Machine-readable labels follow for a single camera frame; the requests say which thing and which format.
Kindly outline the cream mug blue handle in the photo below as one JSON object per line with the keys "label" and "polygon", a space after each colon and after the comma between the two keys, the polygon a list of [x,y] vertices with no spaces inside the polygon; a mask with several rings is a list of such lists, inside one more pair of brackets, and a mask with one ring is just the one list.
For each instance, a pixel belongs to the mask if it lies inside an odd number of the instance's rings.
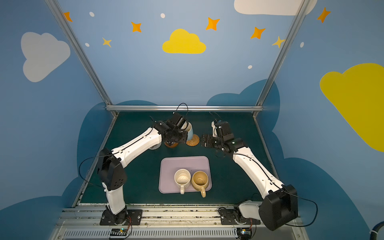
{"label": "cream mug blue handle", "polygon": [[194,135],[192,124],[190,122],[185,122],[182,129],[187,132],[187,141],[190,141]]}

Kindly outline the tan woven rattan coaster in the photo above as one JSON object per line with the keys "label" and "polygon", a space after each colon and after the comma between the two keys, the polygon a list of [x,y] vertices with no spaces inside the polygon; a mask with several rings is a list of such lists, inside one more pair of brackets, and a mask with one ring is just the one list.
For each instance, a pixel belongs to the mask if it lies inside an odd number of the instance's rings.
{"label": "tan woven rattan coaster", "polygon": [[199,136],[196,135],[196,134],[193,134],[192,139],[191,139],[191,140],[188,140],[188,141],[186,142],[186,144],[187,144],[188,146],[190,146],[190,147],[195,147],[195,146],[197,146],[197,145],[199,144],[199,142],[200,142],[200,138],[199,138]]}

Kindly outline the yellow ceramic mug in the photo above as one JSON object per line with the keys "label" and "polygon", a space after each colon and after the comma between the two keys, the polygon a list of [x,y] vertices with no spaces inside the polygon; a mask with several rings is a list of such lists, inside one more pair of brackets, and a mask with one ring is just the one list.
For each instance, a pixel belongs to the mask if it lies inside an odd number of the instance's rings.
{"label": "yellow ceramic mug", "polygon": [[191,178],[191,184],[194,189],[201,193],[202,197],[206,197],[206,190],[209,186],[209,177],[203,171],[197,171]]}

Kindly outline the white cream ceramic mug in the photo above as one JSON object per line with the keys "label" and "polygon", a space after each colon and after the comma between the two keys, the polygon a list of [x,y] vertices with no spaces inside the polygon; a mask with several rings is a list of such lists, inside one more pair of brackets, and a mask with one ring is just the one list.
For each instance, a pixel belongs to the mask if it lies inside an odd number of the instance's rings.
{"label": "white cream ceramic mug", "polygon": [[180,189],[180,193],[184,195],[186,192],[186,189],[191,184],[191,174],[186,169],[177,170],[174,175],[174,181],[177,184],[178,188]]}

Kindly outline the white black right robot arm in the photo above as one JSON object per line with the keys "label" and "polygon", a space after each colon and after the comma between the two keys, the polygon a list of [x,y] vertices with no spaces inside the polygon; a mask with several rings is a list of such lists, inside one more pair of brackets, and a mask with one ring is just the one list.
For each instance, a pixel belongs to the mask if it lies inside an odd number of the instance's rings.
{"label": "white black right robot arm", "polygon": [[231,156],[259,190],[263,202],[248,200],[237,205],[238,221],[255,219],[271,231],[299,216],[297,190],[284,185],[253,154],[241,138],[235,138],[228,122],[212,122],[212,133],[202,136],[202,146]]}

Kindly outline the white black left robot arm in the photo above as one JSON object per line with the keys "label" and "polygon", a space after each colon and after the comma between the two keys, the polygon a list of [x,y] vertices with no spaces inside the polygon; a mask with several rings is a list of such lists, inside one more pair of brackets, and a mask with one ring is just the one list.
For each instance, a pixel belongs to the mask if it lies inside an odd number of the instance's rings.
{"label": "white black left robot arm", "polygon": [[153,125],[133,140],[112,149],[104,148],[98,157],[97,174],[106,193],[107,205],[102,214],[101,225],[125,225],[129,223],[128,209],[124,200],[124,184],[127,181],[125,168],[139,155],[149,149],[157,149],[162,143],[169,146],[185,144],[188,134],[193,133],[192,124],[185,116],[173,112],[170,119],[153,121]]}

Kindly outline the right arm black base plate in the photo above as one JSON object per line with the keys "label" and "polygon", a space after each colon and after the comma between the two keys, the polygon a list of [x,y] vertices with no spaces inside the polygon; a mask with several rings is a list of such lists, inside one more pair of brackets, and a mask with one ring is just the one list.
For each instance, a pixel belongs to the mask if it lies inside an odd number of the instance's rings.
{"label": "right arm black base plate", "polygon": [[256,219],[245,218],[238,207],[227,209],[218,208],[222,225],[260,225],[261,221]]}

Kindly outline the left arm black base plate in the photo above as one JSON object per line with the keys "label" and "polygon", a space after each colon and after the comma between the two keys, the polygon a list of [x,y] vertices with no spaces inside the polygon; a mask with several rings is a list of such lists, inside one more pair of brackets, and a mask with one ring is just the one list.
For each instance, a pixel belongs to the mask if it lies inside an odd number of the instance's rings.
{"label": "left arm black base plate", "polygon": [[100,226],[138,226],[142,219],[142,210],[122,210],[114,215],[110,210],[104,210]]}

